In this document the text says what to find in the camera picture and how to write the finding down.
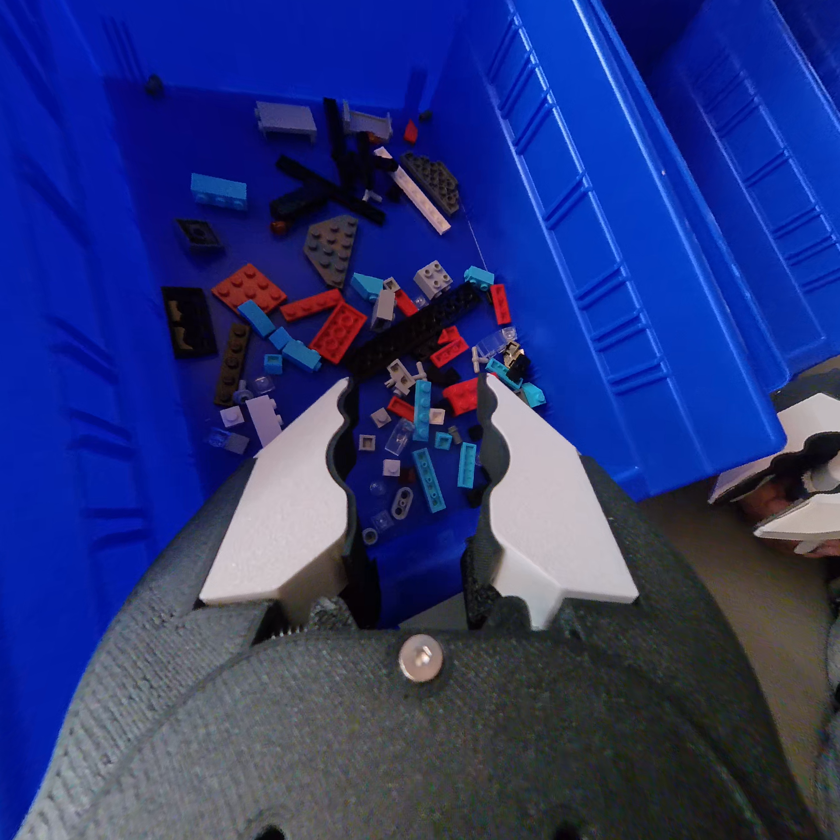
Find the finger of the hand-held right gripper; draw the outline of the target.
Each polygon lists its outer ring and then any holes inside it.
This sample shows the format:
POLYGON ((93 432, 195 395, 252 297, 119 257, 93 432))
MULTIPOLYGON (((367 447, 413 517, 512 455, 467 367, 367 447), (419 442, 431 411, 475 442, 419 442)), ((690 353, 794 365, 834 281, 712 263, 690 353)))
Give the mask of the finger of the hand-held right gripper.
POLYGON ((735 501, 785 472, 806 471, 838 455, 837 397, 815 393, 783 408, 777 418, 784 432, 783 447, 722 472, 710 490, 711 505, 735 501))
POLYGON ((802 557, 839 556, 839 493, 821 492, 761 521, 753 535, 802 557))

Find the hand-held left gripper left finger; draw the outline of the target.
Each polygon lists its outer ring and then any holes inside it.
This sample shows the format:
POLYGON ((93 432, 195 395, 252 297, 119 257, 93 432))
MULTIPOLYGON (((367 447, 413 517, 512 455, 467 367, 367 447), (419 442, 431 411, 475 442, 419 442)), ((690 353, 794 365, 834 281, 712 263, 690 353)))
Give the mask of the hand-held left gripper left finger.
POLYGON ((358 453, 358 386, 337 381, 255 457, 200 592, 208 606, 276 601, 304 623, 319 598, 342 597, 361 628, 382 591, 348 478, 358 453))

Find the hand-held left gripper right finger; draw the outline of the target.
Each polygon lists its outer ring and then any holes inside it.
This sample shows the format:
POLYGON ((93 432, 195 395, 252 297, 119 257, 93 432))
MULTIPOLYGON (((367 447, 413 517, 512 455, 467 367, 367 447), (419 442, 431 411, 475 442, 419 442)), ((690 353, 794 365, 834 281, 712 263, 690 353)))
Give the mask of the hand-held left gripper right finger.
POLYGON ((578 449, 492 374, 477 385, 489 477, 462 560, 469 629, 520 614, 546 631, 568 601, 637 604, 637 584, 578 449))

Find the pile of mixed toy bricks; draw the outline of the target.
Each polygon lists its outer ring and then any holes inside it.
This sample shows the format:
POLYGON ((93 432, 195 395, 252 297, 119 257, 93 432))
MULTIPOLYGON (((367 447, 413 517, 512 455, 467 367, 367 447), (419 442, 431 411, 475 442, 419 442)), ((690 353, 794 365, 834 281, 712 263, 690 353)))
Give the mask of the pile of mixed toy bricks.
POLYGON ((362 455, 350 483, 371 556, 381 566, 455 555, 476 529, 488 484, 475 468, 456 486, 460 440, 479 445, 476 374, 466 345, 492 320, 494 287, 457 274, 432 298, 409 275, 421 256, 442 250, 464 269, 478 247, 462 232, 448 245, 408 206, 396 183, 427 159, 400 145, 376 157, 377 132, 345 133, 347 110, 322 101, 314 145, 259 132, 273 103, 239 94, 171 88, 160 97, 125 91, 113 101, 138 224, 161 302, 133 352, 148 374, 138 431, 150 498, 167 537, 183 525, 258 443, 225 429, 219 410, 237 405, 238 377, 221 364, 222 338, 251 331, 248 374, 258 385, 262 353, 295 353, 284 363, 280 406, 291 421, 339 378, 359 387, 360 427, 379 443, 362 455))

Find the large blue plastic bin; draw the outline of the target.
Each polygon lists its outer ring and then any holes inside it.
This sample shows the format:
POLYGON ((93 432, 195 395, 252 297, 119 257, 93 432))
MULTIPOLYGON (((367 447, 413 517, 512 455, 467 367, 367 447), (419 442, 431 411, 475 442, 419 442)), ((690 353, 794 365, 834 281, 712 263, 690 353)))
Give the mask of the large blue plastic bin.
POLYGON ((133 359, 161 287, 113 101, 430 104, 540 416, 645 520, 638 498, 782 436, 718 286, 734 264, 627 79, 574 2, 2 2, 3 835, 391 838, 436 758, 479 743, 447 683, 478 663, 480 509, 455 555, 367 549, 373 628, 338 595, 302 624, 200 600, 255 457, 165 535, 133 359))

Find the beige desk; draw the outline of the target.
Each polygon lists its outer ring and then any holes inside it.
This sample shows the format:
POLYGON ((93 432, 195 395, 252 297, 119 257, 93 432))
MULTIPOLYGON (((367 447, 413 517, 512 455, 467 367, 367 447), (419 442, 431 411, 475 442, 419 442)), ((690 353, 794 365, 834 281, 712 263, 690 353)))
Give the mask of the beige desk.
POLYGON ((478 663, 452 766, 416 786, 391 838, 826 838, 803 802, 736 635, 690 565, 592 459, 587 477, 639 596, 568 598, 544 631, 485 582, 488 539, 462 559, 478 663))

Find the person's right hand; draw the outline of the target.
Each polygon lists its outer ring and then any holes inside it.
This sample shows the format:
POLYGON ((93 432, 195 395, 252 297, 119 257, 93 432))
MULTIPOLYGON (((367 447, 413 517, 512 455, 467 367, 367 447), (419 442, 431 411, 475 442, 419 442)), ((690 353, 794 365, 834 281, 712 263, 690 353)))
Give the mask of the person's right hand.
MULTIPOLYGON (((790 505, 788 490, 783 483, 774 480, 768 481, 736 501, 736 507, 740 510, 742 518, 751 528, 782 512, 790 505)), ((839 541, 837 539, 824 541, 813 551, 802 554, 796 552, 797 541, 764 540, 763 544, 767 548, 780 553, 792 554, 800 560, 804 558, 829 559, 839 557, 839 541)))

